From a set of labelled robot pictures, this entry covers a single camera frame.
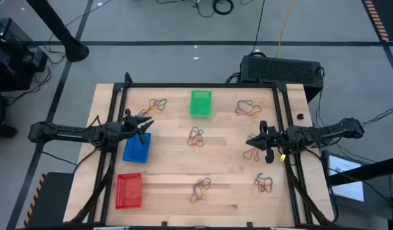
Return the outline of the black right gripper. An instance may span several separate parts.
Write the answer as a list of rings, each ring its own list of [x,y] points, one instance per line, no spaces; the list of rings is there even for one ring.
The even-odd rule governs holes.
[[[258,135],[250,134],[246,140],[246,144],[257,148],[266,153],[265,161],[271,164],[274,161],[273,147],[282,144],[282,135],[274,126],[268,126],[266,121],[260,121]]]

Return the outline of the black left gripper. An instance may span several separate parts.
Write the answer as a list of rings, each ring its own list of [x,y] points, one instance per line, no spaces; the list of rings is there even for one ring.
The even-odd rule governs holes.
[[[154,123],[153,120],[147,122],[151,117],[133,116],[130,109],[125,109],[123,117],[124,131],[137,134],[141,144],[146,143],[144,133]]]

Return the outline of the green plastic basket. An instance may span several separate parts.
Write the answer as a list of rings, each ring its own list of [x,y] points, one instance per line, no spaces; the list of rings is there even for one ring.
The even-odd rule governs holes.
[[[190,115],[194,118],[212,116],[212,92],[192,90],[190,95]]]

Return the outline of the blue plastic basket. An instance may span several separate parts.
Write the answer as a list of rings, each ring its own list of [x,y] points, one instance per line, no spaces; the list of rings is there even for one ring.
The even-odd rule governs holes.
[[[123,161],[139,164],[145,164],[147,162],[151,145],[151,134],[145,133],[144,137],[146,140],[144,144],[141,143],[138,135],[127,141],[123,152]]]

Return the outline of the red plastic basket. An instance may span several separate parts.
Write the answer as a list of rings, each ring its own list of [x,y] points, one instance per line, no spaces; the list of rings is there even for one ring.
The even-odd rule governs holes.
[[[142,174],[119,174],[116,186],[116,209],[140,208],[142,205]]]

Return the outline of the black mesh computer case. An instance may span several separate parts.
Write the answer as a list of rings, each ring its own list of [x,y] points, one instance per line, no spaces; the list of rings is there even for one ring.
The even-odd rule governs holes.
[[[240,83],[302,84],[307,102],[323,89],[325,71],[321,64],[315,61],[244,56],[240,70]]]

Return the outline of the black pole stand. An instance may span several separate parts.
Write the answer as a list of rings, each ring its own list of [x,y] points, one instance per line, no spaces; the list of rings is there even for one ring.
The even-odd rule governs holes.
[[[88,48],[71,35],[59,15],[49,4],[48,0],[26,1],[63,44],[65,48],[65,57],[69,62],[82,61],[88,56]]]

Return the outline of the computer monitor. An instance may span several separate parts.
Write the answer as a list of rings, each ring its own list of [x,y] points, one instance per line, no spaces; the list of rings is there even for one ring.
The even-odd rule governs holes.
[[[332,155],[328,151],[322,151],[321,156],[327,161],[327,178],[338,172],[342,173],[361,166],[357,162]],[[364,188],[360,181],[344,185],[332,185],[332,191],[337,196],[364,202]]]

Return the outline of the black mat hazard stripes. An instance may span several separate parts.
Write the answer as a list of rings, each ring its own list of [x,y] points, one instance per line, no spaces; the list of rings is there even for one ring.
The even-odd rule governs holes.
[[[362,0],[379,37],[393,42],[393,0]]]
[[[24,228],[57,226],[63,223],[73,174],[43,173],[23,222]]]

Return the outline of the black bar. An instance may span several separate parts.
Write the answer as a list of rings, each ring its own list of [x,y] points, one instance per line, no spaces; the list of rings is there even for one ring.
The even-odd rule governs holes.
[[[335,186],[366,181],[391,174],[393,174],[393,158],[369,165],[363,165],[349,171],[337,172],[329,176],[329,179],[331,184]]]

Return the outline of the black caster foot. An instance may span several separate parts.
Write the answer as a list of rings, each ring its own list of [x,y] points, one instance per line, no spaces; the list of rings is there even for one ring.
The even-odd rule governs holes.
[[[13,138],[17,134],[17,129],[9,125],[0,125],[0,137]]]

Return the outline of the black equipment rack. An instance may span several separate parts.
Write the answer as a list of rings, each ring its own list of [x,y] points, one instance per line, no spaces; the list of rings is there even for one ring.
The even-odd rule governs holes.
[[[27,90],[48,56],[11,18],[0,18],[0,91]]]

